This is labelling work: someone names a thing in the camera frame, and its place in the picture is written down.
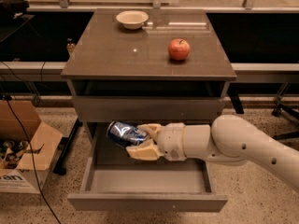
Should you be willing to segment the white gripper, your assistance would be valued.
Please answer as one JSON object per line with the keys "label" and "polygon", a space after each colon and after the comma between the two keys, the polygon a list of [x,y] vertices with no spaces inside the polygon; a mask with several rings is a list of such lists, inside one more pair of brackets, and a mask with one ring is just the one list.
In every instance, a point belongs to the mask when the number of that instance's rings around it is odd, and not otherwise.
{"label": "white gripper", "polygon": [[137,128],[147,133],[151,139],[139,146],[127,147],[126,151],[131,158],[136,160],[157,161],[164,156],[168,161],[185,161],[184,127],[183,123],[170,123],[165,126],[158,123],[138,125]]}

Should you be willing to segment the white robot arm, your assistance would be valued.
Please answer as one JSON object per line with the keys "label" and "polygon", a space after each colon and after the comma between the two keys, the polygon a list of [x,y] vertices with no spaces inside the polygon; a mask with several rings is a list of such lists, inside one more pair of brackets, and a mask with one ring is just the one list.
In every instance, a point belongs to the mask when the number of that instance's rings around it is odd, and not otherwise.
{"label": "white robot arm", "polygon": [[240,117],[222,115],[210,125],[143,124],[138,128],[149,138],[138,146],[126,148],[133,159],[199,159],[221,165],[251,161],[299,191],[299,151],[281,144]]}

